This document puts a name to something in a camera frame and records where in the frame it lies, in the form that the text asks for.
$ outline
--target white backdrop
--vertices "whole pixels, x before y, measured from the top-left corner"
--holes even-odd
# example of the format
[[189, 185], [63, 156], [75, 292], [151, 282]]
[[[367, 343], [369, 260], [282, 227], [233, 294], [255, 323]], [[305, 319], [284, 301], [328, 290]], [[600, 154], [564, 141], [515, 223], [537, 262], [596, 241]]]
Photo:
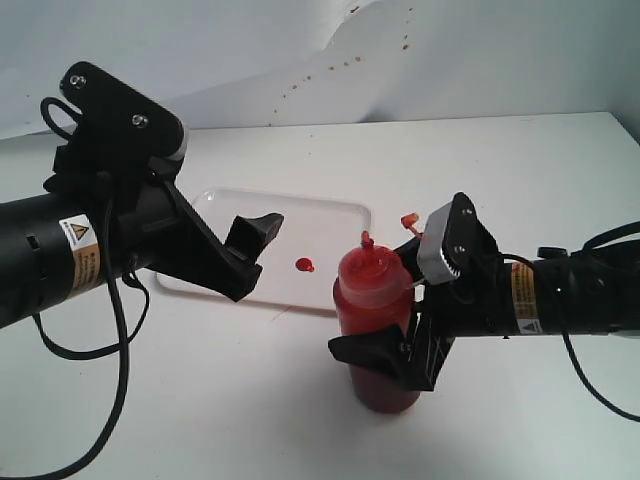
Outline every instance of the white backdrop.
[[169, 106], [192, 127], [607, 110], [640, 133], [638, 20], [637, 0], [381, 1], [307, 62]]

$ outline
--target warning label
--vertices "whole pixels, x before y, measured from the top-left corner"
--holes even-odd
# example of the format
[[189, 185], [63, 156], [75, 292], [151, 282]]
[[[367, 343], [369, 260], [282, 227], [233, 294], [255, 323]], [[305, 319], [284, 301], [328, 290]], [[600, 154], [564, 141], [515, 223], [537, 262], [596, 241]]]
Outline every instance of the warning label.
[[538, 319], [533, 270], [522, 263], [511, 265], [511, 297], [520, 333], [523, 335], [543, 333]]
[[86, 215], [63, 218], [59, 221], [75, 264], [73, 286], [69, 296], [91, 289], [100, 274], [100, 248], [96, 231]]

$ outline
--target ketchup bottle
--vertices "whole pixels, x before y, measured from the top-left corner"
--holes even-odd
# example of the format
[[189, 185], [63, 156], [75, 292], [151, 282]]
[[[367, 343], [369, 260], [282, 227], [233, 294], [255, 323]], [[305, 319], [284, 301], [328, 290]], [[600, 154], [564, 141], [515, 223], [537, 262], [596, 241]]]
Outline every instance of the ketchup bottle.
[[[374, 246], [368, 232], [362, 233], [360, 248], [340, 261], [333, 299], [343, 335], [374, 332], [397, 323], [406, 333], [414, 301], [411, 275], [402, 266], [398, 254], [386, 247]], [[379, 413], [400, 413], [420, 396], [391, 380], [349, 365], [356, 397]]]

